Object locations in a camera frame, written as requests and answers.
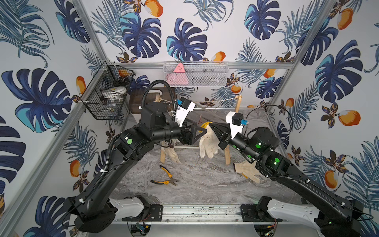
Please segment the beige glove yellow cuff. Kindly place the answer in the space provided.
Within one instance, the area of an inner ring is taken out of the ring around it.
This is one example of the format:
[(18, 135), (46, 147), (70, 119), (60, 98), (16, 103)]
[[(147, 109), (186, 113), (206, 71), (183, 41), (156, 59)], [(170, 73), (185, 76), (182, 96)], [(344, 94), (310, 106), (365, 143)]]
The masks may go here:
[(206, 134), (200, 138), (199, 142), (201, 158), (207, 156), (209, 159), (212, 159), (216, 154), (218, 154), (219, 139), (210, 127), (211, 123), (212, 122), (206, 122), (201, 126), (207, 130)]

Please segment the beige glove red cuff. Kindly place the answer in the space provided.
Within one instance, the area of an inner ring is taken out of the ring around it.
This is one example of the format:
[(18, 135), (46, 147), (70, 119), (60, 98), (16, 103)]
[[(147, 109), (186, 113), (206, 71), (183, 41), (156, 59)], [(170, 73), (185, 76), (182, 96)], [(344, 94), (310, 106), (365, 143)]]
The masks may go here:
[(173, 143), (173, 145), (169, 145), (169, 142), (167, 141), (161, 141), (159, 144), (160, 144), (160, 149), (161, 149), (160, 161), (162, 164), (165, 163), (165, 159), (167, 156), (171, 159), (172, 162), (176, 164), (181, 163), (177, 153), (175, 152), (173, 148), (173, 145), (175, 144), (175, 142)]

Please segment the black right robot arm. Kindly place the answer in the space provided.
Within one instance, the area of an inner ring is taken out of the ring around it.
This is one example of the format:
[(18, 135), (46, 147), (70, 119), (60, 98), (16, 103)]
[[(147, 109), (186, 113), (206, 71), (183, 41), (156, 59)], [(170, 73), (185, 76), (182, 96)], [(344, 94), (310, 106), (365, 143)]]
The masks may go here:
[(291, 161), (275, 152), (279, 139), (267, 127), (254, 129), (252, 138), (240, 131), (231, 132), (227, 123), (209, 125), (219, 139), (219, 147), (231, 146), (249, 162), (255, 163), (259, 173), (291, 189), (308, 204), (290, 204), (273, 198), (261, 198), (257, 214), (261, 219), (282, 219), (302, 224), (317, 230), (325, 237), (359, 237), (362, 223), (363, 204), (355, 199), (348, 200), (334, 194), (311, 180)]

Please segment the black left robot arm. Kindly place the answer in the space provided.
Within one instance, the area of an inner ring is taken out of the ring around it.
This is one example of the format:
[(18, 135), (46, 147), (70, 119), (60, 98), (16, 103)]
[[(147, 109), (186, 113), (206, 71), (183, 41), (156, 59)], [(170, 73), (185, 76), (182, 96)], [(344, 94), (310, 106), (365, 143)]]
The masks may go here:
[(81, 194), (65, 201), (68, 213), (76, 215), (74, 223), (80, 232), (99, 233), (115, 220), (138, 217), (143, 212), (145, 201), (137, 197), (117, 200), (110, 195), (155, 144), (178, 139), (192, 145), (207, 132), (187, 118), (194, 108), (195, 103), (186, 99), (171, 114), (166, 104), (144, 105), (139, 123), (112, 139), (95, 178)]

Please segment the beige glove right side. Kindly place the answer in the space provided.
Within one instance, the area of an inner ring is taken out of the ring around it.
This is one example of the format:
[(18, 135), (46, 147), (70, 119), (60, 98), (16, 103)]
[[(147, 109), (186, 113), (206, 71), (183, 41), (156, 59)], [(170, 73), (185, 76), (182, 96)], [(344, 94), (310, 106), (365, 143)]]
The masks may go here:
[(257, 184), (261, 182), (258, 177), (259, 171), (255, 168), (254, 164), (244, 161), (241, 163), (234, 163), (234, 168), (236, 173), (242, 174), (245, 178), (250, 179)]

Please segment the brown lidded storage box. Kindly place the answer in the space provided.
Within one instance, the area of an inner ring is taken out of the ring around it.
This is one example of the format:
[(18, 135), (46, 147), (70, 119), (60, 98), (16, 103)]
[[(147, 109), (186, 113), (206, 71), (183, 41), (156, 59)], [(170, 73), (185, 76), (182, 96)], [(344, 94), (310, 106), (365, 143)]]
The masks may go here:
[[(131, 110), (132, 114), (140, 114), (141, 110), (139, 109), (139, 106), (141, 105), (143, 94), (145, 92), (145, 88), (136, 89), (132, 92), (130, 99), (129, 99), (129, 108)], [(145, 104), (150, 104), (155, 101), (160, 101), (163, 104), (166, 104), (169, 106), (169, 111), (172, 111), (172, 101), (169, 94), (169, 91), (167, 87), (153, 87), (147, 97)]]

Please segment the pink triangular card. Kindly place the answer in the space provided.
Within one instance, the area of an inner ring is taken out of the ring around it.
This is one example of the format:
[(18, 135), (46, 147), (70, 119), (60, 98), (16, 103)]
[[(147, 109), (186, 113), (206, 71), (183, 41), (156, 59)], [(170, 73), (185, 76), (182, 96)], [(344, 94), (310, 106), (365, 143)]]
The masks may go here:
[(172, 87), (188, 85), (189, 80), (183, 63), (179, 63), (173, 72), (166, 74), (166, 80)]

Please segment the white object in basket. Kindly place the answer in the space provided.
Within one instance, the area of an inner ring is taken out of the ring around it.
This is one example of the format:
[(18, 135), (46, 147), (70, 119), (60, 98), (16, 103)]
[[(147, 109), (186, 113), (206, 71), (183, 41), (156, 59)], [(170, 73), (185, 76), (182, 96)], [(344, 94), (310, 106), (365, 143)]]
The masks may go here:
[(126, 92), (127, 89), (125, 87), (113, 87), (102, 91), (101, 94), (102, 98), (114, 102), (117, 100), (121, 100), (123, 96), (126, 94)]

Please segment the clear mesh wall tray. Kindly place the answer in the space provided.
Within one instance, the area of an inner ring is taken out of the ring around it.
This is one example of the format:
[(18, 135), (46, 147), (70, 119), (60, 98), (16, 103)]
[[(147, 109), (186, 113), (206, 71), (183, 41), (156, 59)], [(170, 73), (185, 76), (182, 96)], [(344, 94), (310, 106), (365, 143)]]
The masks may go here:
[(165, 62), (165, 79), (179, 63), (184, 64), (189, 83), (178, 87), (224, 87), (227, 83), (229, 66), (224, 62)]

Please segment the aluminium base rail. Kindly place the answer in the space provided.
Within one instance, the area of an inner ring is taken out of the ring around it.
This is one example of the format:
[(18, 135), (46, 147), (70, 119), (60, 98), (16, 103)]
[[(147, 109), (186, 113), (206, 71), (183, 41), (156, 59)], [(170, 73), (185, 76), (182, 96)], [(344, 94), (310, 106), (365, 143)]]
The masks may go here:
[(274, 223), (290, 222), (313, 226), (313, 219), (319, 210), (313, 205), (290, 204), (270, 200), (267, 205), (257, 204), (219, 204), (219, 205), (186, 205), (186, 204), (152, 204), (146, 215), (127, 217), (122, 208), (114, 222), (166, 223), (166, 224), (232, 224), (232, 223)]

